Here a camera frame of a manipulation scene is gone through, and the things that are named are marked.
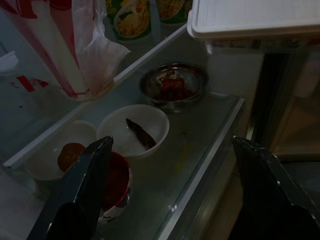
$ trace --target steel bowl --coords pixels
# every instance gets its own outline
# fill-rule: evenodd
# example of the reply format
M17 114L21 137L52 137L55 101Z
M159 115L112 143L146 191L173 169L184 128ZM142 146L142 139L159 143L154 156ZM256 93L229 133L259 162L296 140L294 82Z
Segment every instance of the steel bowl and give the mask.
M162 90L164 78L184 79L185 87L194 92L194 95L177 101L155 99ZM173 114L182 113L196 105L206 93L207 86L208 74L199 66L184 62L158 66L146 73L139 83L140 91L148 104Z

